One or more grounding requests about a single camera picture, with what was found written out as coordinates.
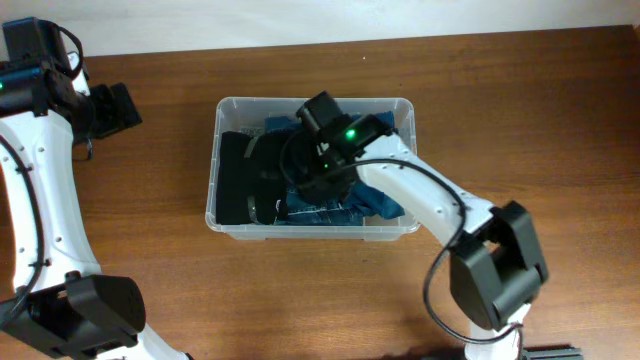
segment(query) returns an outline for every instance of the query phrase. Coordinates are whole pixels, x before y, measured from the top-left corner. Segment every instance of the black fabric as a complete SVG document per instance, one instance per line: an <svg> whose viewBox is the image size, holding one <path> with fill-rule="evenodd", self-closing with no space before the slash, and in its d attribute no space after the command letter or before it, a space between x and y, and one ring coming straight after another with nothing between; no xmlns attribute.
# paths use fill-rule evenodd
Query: black fabric
<svg viewBox="0 0 640 360"><path fill-rule="evenodd" d="M216 183L216 222L222 225L251 223L247 205L249 179L244 177L244 152L251 136L225 132L220 137L218 181Z"/></svg>
<svg viewBox="0 0 640 360"><path fill-rule="evenodd" d="M261 224L273 224L287 216L287 189L280 174L280 149L287 135L266 134L257 139L245 158L249 135L225 132L220 143L220 167L216 190L216 222L221 225L250 224L250 196Z"/></svg>

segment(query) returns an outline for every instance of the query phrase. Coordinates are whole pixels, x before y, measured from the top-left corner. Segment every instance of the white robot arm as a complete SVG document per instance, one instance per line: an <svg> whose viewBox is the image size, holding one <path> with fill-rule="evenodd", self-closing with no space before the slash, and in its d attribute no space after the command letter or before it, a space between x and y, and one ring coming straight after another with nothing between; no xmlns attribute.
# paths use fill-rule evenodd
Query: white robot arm
<svg viewBox="0 0 640 360"><path fill-rule="evenodd" d="M531 217L515 202L498 208L461 189L407 148L375 116L352 121L326 93L297 112L305 130L294 134L280 156L281 171L303 198L344 194L355 180L376 188L413 214L442 244L424 285L424 302L434 321L467 343L469 360L513 360L522 352L522 322L548 271ZM284 159L293 139L306 134L317 154L298 175L287 175ZM486 242L497 245L490 252ZM471 320L471 337L449 328L429 301L435 270L451 254L450 290Z"/></svg>
<svg viewBox="0 0 640 360"><path fill-rule="evenodd" d="M10 57L27 60L0 73L0 164L17 294L0 303L0 329L53 358L190 359L145 323L133 280L102 275L82 223L71 148L79 136L137 124L126 88L99 86L91 97L84 71L72 71L82 70L80 44L80 54L67 60L60 38L66 30L53 23L24 19L4 24L4 32ZM101 106L116 113L99 119Z"/></svg>

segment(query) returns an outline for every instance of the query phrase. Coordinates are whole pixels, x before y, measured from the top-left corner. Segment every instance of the plastic storage bin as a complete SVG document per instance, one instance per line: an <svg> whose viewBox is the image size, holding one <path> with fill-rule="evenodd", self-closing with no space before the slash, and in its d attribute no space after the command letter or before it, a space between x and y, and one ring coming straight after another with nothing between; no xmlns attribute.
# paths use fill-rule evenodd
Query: plastic storage bin
<svg viewBox="0 0 640 360"><path fill-rule="evenodd" d="M411 214L384 220L378 216L365 218L362 226L282 226L282 225L220 225L216 223L216 182L220 135L225 131L238 131L249 135L264 133L264 119L270 116L289 116L295 113L307 99L297 98L244 98L228 97L218 103L216 109L215 136L209 196L205 220L214 231L224 232L237 240L264 240L267 238L322 238L364 239L392 241L403 234L418 230L420 226ZM416 127L413 105L406 99L335 99L346 113L376 114L393 111L398 133L409 148L417 153Z"/></svg>

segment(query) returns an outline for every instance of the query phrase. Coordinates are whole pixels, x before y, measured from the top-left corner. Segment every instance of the denim fabric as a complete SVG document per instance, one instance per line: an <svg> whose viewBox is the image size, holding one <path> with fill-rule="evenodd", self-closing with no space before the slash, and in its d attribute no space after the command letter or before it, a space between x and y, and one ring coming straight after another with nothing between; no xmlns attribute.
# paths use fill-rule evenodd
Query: denim fabric
<svg viewBox="0 0 640 360"><path fill-rule="evenodd" d="M351 114L353 120L361 114ZM376 114L385 124L395 127L393 112L387 111ZM293 131L301 124L293 122L287 116L277 116L265 119L267 133ZM287 189L288 220L278 220L277 225L344 225L360 226L363 217L380 215L383 219L394 219L404 215L404 209L383 192L371 188L361 181L351 188L351 193L340 204L338 200L327 201L322 206L305 203L295 189Z"/></svg>
<svg viewBox="0 0 640 360"><path fill-rule="evenodd" d="M365 216L373 216L375 212L366 206L345 201L329 200L322 205L311 205L304 202L298 192L287 189L288 218L277 220L276 225L324 225L324 226L362 226Z"/></svg>

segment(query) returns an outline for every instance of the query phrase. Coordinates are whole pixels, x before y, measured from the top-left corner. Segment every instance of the wooden table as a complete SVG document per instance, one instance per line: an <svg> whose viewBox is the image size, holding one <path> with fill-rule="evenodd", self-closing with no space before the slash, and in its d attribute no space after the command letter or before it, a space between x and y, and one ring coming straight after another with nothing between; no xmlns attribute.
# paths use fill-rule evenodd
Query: wooden table
<svg viewBox="0 0 640 360"><path fill-rule="evenodd" d="M527 346L637 358L640 44L631 27L87 63L92 84L128 85L144 123L74 164L86 232L104 273L135 279L148 322L175 348L196 359L354 359L459 345L421 301L439 249L425 229L392 243L239 242L205 225L218 101L327 89L409 99L425 161L481 197L532 212L551 279L527 317ZM14 250L2 203L8 298ZM445 273L434 306L465 330ZM4 334L0 354L43 358Z"/></svg>

